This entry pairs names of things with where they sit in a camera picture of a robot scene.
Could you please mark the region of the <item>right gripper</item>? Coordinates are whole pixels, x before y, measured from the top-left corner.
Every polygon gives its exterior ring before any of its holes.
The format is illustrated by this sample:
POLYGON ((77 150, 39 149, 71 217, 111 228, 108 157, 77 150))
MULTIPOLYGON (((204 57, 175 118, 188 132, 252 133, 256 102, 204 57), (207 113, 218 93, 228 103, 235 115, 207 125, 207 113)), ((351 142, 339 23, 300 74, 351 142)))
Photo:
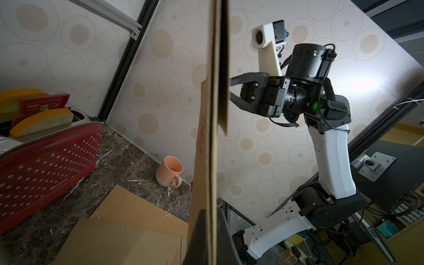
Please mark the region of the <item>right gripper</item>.
POLYGON ((240 95, 230 93, 230 100, 241 110, 267 118, 278 118, 293 105, 290 78, 249 72, 230 80, 230 87, 241 85, 240 95))

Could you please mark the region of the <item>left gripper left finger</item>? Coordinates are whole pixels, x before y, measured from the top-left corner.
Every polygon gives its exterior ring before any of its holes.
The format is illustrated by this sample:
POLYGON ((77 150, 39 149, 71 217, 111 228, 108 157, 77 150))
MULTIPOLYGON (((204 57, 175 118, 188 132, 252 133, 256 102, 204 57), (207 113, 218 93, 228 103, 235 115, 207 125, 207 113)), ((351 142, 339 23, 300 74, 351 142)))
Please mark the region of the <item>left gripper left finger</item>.
POLYGON ((206 265, 205 210, 200 210, 183 265, 206 265))

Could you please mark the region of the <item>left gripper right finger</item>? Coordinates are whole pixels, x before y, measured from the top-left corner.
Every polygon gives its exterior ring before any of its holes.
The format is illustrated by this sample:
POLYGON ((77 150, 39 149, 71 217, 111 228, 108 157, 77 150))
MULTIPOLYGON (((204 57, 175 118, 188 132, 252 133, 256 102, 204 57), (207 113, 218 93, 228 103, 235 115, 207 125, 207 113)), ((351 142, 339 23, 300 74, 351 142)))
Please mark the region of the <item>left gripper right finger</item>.
POLYGON ((217 208, 217 240, 216 240, 216 264, 217 265, 241 265, 242 262, 237 253, 234 241, 230 235, 226 217, 222 208, 217 208))

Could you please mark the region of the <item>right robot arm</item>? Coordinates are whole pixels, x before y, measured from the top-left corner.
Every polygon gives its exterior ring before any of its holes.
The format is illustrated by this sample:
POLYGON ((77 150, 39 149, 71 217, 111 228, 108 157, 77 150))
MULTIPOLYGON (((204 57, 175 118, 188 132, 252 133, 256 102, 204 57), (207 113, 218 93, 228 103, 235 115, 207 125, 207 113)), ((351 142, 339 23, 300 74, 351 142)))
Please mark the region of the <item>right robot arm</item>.
POLYGON ((240 109, 269 119, 284 116, 286 128, 304 117, 319 170, 318 178, 300 186, 279 210, 233 236, 244 265, 254 265, 292 235, 333 227, 365 206, 348 153, 350 104, 334 93, 328 77, 336 55, 333 43, 298 44, 283 64, 284 76, 251 72, 231 79, 232 86, 241 86, 239 96, 230 96, 240 109))

